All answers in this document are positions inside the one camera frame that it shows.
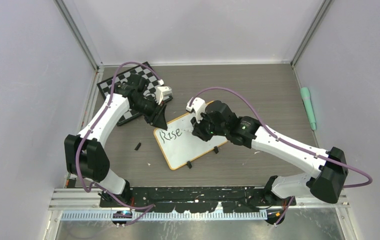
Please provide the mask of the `black marker cap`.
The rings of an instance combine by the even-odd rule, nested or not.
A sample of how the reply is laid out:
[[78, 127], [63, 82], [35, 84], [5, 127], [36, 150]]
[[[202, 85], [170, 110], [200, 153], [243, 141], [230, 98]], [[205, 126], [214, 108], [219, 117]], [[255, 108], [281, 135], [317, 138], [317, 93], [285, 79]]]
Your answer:
[[142, 145], [142, 143], [139, 142], [139, 143], [136, 145], [136, 147], [134, 148], [134, 150], [135, 150], [135, 151], [138, 151], [138, 150], [140, 149], [141, 145]]

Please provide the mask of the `yellow framed whiteboard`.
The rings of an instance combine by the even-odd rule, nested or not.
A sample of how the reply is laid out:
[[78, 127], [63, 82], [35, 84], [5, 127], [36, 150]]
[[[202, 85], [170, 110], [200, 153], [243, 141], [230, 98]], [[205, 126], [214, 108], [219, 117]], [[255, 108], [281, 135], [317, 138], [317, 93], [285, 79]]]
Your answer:
[[209, 141], [203, 141], [192, 133], [183, 131], [192, 130], [191, 119], [193, 113], [185, 113], [167, 123], [167, 130], [155, 128], [153, 135], [171, 170], [176, 170], [193, 160], [226, 144], [224, 136], [213, 136]]

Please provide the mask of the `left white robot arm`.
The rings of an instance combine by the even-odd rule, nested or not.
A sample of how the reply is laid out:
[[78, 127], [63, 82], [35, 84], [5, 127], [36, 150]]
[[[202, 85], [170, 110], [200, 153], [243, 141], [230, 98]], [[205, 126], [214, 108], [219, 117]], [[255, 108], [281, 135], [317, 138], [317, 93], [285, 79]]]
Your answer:
[[112, 200], [119, 207], [131, 202], [131, 193], [126, 190], [129, 182], [111, 170], [104, 146], [117, 122], [129, 110], [142, 114], [152, 127], [168, 128], [164, 98], [172, 95], [172, 89], [161, 83], [153, 86], [153, 93], [147, 97], [145, 91], [150, 85], [150, 81], [139, 74], [131, 74], [125, 82], [115, 83], [113, 94], [107, 95], [90, 123], [64, 140], [67, 171], [98, 183], [112, 193]]

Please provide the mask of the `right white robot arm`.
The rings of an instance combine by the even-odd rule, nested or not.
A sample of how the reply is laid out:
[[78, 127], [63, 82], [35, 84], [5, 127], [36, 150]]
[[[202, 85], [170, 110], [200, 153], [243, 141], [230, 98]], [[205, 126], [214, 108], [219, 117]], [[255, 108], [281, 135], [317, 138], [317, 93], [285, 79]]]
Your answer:
[[292, 196], [313, 196], [329, 204], [338, 202], [348, 169], [344, 152], [312, 147], [271, 130], [250, 116], [238, 117], [220, 100], [210, 103], [197, 97], [189, 101], [186, 111], [191, 119], [192, 135], [204, 142], [214, 136], [225, 137], [237, 146], [266, 152], [303, 170], [291, 176], [271, 176], [263, 187], [261, 196], [269, 205]]

